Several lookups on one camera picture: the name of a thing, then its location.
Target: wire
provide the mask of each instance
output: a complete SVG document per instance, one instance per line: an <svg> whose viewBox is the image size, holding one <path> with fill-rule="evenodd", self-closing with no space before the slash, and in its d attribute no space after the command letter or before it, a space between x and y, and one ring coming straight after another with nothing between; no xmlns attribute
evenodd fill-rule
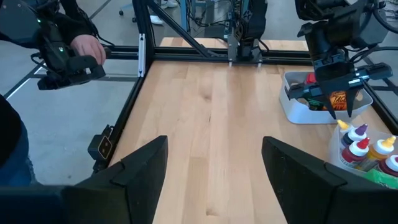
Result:
<svg viewBox="0 0 398 224"><path fill-rule="evenodd" d="M218 3L218 2L223 2L223 1L228 1L228 2L230 2L230 3L232 4L232 0L218 0L218 1L215 1L215 2L213 2L212 5L208 6L208 7L202 12L200 18L195 18L195 15L193 15L192 12L191 12L191 10L190 10L190 8L191 8L191 1L189 0L189 1L187 1L187 3L188 3L188 4L187 4L187 16L188 16L198 27L209 27L209 26L225 26L225 27L227 27L227 26L226 26L225 24L223 24L223 23L224 23L224 22L230 21L229 19L225 19L225 20L222 20L222 21L216 21L216 22L212 22L212 23L208 23L208 24L202 23L202 20L203 20L205 14L206 14L206 10L207 10L209 7L214 6L214 4L216 4L216 3Z"/></svg>
<svg viewBox="0 0 398 224"><path fill-rule="evenodd" d="M350 61L352 63L358 63L362 59L364 59L367 56L369 56L371 53L378 52L378 51L383 51L383 50L398 50L398 47L379 47L379 46L375 46L375 47L373 47L373 48L371 48L369 50L364 50L364 51L361 51L360 53L354 55L353 57L351 57Z"/></svg>
<svg viewBox="0 0 398 224"><path fill-rule="evenodd" d="M97 36L98 36L99 40L102 40L103 42L105 42L105 43L107 43L107 44L110 44L110 45L114 46L114 43L105 40L104 38L102 38L102 36L100 36L100 34L97 34Z"/></svg>
<svg viewBox="0 0 398 224"><path fill-rule="evenodd" d="M258 39L258 41L262 46L264 46L267 49L267 52L269 52L269 47L266 45L266 43L264 43L261 39Z"/></svg>
<svg viewBox="0 0 398 224"><path fill-rule="evenodd" d="M391 26L390 24L388 24L388 22L386 22L381 16L380 16L380 13L379 13L379 9L378 8L374 8L373 10L372 10L372 13L373 13L373 15L374 15L374 17L377 19L377 21L384 27L384 28L386 28L388 31L390 31L390 32L393 32L393 33L395 33L395 34L398 34L398 29L397 28L395 28L395 27L393 27L393 26Z"/></svg>
<svg viewBox="0 0 398 224"><path fill-rule="evenodd" d="M40 67L46 69L47 71L50 71L50 72L52 72L52 73L55 73L51 68L48 68L47 66L44 65L44 61L38 62L38 61L36 61L36 60L34 59L34 58L36 58L36 57L39 58L39 59L41 59L40 56L41 56L40 53L34 53L34 54L32 54L32 55L30 56L30 59L31 59L36 65L38 65L38 66L40 66Z"/></svg>
<svg viewBox="0 0 398 224"><path fill-rule="evenodd" d="M225 15L227 15L227 13L228 12L226 12L225 14L223 14L222 16L220 16L219 18L217 18L217 19L221 19L222 17L224 17ZM210 25L210 26L225 26L224 24L217 24L218 22L214 22L213 23L213 25ZM203 28L199 33L197 33L195 36L194 36L194 38L195 37L197 37L199 34L201 34L203 31L205 31L206 29L205 28Z"/></svg>

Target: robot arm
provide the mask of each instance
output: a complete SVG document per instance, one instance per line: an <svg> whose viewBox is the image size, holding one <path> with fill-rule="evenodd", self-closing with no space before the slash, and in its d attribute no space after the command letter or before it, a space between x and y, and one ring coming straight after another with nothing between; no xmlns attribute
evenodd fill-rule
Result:
<svg viewBox="0 0 398 224"><path fill-rule="evenodd" d="M354 99L363 82L392 76L390 66L385 63L356 68L346 49L347 46L374 49L384 40L388 30L373 14L379 4L376 0L359 0L352 5L344 0L296 0L295 3L299 18L318 21L304 24L298 33L298 37L305 36L307 41L317 83L292 86L287 94L289 98L310 94L324 102L336 119L330 95L345 91L351 117Z"/></svg>
<svg viewBox="0 0 398 224"><path fill-rule="evenodd" d="M105 76L94 57L78 56L69 46L72 41L68 38L69 32L58 28L59 23L66 27L62 22L81 23L72 7L68 8L68 13L73 17L68 17L57 13L58 1L47 1L35 9L25 1L3 0L0 3L0 33L4 38L40 51L31 56L35 63L47 69L47 76L38 82L40 90L56 90ZM44 59L46 66L35 61L36 57Z"/></svg>

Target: white plastic bin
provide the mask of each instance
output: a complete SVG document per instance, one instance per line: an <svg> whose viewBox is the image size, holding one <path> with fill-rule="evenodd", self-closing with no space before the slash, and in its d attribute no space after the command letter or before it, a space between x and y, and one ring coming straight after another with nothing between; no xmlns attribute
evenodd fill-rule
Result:
<svg viewBox="0 0 398 224"><path fill-rule="evenodd" d="M379 132L379 131L372 130L371 127L368 128L368 130L366 131L366 134L370 138L370 144L369 145L375 143L379 139L387 139L387 138L392 136L391 134L382 133L382 132ZM340 161L340 158L341 158L340 141L341 141L342 137L343 136L340 133L340 127L337 126L335 128L335 131L333 132L333 136L331 137L330 142L329 142L329 158L328 158L328 162L330 164L333 164L333 165L335 165L337 167L340 167L340 168L342 168L344 170L348 170L348 171L352 172L353 174L356 174L356 175L359 175L359 176L365 175L365 172L357 170L357 169L354 169L354 168L350 168L350 167L344 165ZM398 141L396 141L394 143L394 147L395 147L395 149L397 149Z"/></svg>
<svg viewBox="0 0 398 224"><path fill-rule="evenodd" d="M292 84L303 83L307 76L308 72L287 72L284 74L279 100L287 119L295 124L335 124L336 120L332 118L328 111L310 110L307 105L298 102L296 99L289 100L287 97L285 86L289 89ZM348 117L347 111L335 111L337 119L351 122L352 119L360 115L373 103L373 99L365 90L360 90L360 94L363 97L361 100L355 100L352 117Z"/></svg>

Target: black cable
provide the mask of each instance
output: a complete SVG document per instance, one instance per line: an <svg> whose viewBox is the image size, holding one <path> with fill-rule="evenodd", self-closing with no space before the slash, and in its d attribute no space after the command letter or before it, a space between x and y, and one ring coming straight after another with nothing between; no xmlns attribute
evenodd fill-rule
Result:
<svg viewBox="0 0 398 224"><path fill-rule="evenodd" d="M378 51L383 51L383 50L398 50L398 47L378 47L375 46L369 50L364 50L356 55L354 55L353 57L351 57L350 61L352 63L358 63L360 62L362 59L366 58L367 56L369 56L371 53L373 52L378 52Z"/></svg>
<svg viewBox="0 0 398 224"><path fill-rule="evenodd" d="M344 58L347 59L349 58L349 50L345 47L343 47L343 51L344 51Z"/></svg>
<svg viewBox="0 0 398 224"><path fill-rule="evenodd" d="M223 20L223 21L216 21L216 22L212 22L212 23L208 23L208 24L205 24L205 23L202 23L202 20L203 20L203 18L204 18L204 15L205 15L205 13L206 13L206 10L209 8L209 7L212 7L212 6L214 6L214 4L216 4L216 3L218 3L218 2L223 2L223 1L229 1L230 3L232 3L232 1L231 0L218 0L218 1L215 1L215 2L213 2L213 4L212 5L210 5L210 6L208 6L203 12L202 12L202 17L200 17L200 18L195 18L195 15L193 15L192 14L192 12L191 12L191 10L190 10L190 8L191 8L191 1L187 1L187 16L198 26L198 27L209 27L209 26L225 26L226 27L226 25L225 24L222 24L222 22L227 22L227 21L230 21L229 19L226 19L226 20Z"/></svg>
<svg viewBox="0 0 398 224"><path fill-rule="evenodd" d="M40 58L41 54L40 53L34 53L30 56L30 59L35 63L36 65L46 69L47 71L50 71L52 73L55 73L51 68L48 68L47 66L44 65L44 61L38 62L34 58L38 57Z"/></svg>
<svg viewBox="0 0 398 224"><path fill-rule="evenodd" d="M264 46L267 49L267 52L269 52L269 47L266 45L266 43L264 43L261 39L258 39L258 41L262 46Z"/></svg>
<svg viewBox="0 0 398 224"><path fill-rule="evenodd" d="M395 34L398 34L398 29L393 27L392 25L388 24L387 21L385 21L379 13L379 9L378 8L374 8L372 10L372 13L374 15L374 17L376 18L376 20L384 27L386 28L388 31L393 32Z"/></svg>
<svg viewBox="0 0 398 224"><path fill-rule="evenodd" d="M104 38L102 38L102 36L100 36L100 34L97 34L97 37L99 38L99 40L102 40L103 42L105 42L105 43L107 43L107 44L110 44L110 45L114 46L114 43L105 40Z"/></svg>

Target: wooden table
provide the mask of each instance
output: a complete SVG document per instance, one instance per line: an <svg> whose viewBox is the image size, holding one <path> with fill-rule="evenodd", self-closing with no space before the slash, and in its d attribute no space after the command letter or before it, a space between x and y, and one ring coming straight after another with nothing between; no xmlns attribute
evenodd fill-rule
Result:
<svg viewBox="0 0 398 224"><path fill-rule="evenodd" d="M198 39L224 47L215 39ZM302 41L267 41L306 50ZM165 38L164 46L188 46ZM261 157L273 136L320 159L335 125L290 123L279 102L281 76L312 67L154 62L112 164L159 135L169 137L167 173L154 223L286 223ZM389 133L370 107L354 124Z"/></svg>

